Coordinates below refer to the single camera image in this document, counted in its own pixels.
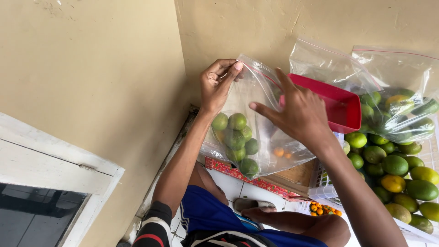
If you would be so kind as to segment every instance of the fingernail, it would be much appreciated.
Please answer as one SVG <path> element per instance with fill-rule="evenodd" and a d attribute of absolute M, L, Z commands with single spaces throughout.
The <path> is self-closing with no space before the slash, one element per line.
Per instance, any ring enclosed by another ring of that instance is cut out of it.
<path fill-rule="evenodd" d="M 242 64 L 242 62 L 236 62 L 236 63 L 235 63 L 235 69 L 236 69 L 236 70 L 241 70 L 241 69 L 242 69 L 242 66 L 244 66 L 244 64 Z"/>
<path fill-rule="evenodd" d="M 256 106 L 256 103 L 255 103 L 255 102 L 251 102 L 248 106 L 250 107 L 250 109 L 256 111 L 256 107 L 257 107 L 257 106 Z"/>

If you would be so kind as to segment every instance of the black sleeve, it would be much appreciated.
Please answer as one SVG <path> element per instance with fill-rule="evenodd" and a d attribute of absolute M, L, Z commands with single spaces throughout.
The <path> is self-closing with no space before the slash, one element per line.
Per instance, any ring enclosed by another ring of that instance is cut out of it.
<path fill-rule="evenodd" d="M 142 228 L 133 242 L 133 247 L 172 246 L 171 220 L 171 208 L 159 201 L 153 202 L 142 219 Z"/>

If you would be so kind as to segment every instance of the white tile floor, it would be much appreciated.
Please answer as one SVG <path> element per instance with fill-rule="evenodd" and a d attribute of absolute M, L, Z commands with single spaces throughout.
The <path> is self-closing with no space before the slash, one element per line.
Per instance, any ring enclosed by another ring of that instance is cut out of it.
<path fill-rule="evenodd" d="M 233 209 L 233 201 L 237 198 L 248 198 L 255 200 L 264 200 L 272 202 L 276 205 L 278 211 L 295 211 L 298 203 L 288 202 L 282 197 L 275 195 L 272 192 L 259 188 L 255 185 L 244 183 L 244 181 L 222 174 L 216 170 L 208 170 L 212 175 L 216 184 L 225 192 L 227 199 L 229 200 L 229 206 Z M 172 244 L 173 247 L 181 247 L 180 241 L 186 236 L 186 232 L 180 224 L 180 211 L 177 212 L 174 219 L 171 222 L 171 231 L 173 233 Z M 439 247 L 437 244 L 425 244 L 415 241 L 407 241 L 409 247 Z M 355 235 L 352 233 L 352 237 L 347 247 L 360 247 Z"/>

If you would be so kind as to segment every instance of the hand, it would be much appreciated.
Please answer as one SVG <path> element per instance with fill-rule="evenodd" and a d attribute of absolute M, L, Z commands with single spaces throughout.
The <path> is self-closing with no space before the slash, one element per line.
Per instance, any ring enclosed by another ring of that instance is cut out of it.
<path fill-rule="evenodd" d="M 281 69 L 277 68 L 276 74 L 285 93 L 283 111 L 277 112 L 257 102 L 250 103 L 249 107 L 313 153 L 319 149 L 320 144 L 325 143 L 325 138 L 336 141 L 328 125 L 323 99 L 308 88 L 294 85 Z"/>
<path fill-rule="evenodd" d="M 236 59 L 218 59 L 200 74 L 201 109 L 215 116 L 227 100 L 232 81 L 242 79 L 239 73 L 244 64 Z"/>

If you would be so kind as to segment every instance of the small orange fruit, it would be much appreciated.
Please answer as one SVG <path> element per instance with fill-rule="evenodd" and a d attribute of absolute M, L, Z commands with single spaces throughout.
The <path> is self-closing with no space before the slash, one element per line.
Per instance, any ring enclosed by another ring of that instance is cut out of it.
<path fill-rule="evenodd" d="M 273 153 L 277 157 L 282 157 L 284 155 L 284 149 L 281 148 L 281 147 L 277 147 L 277 148 L 274 149 Z"/>

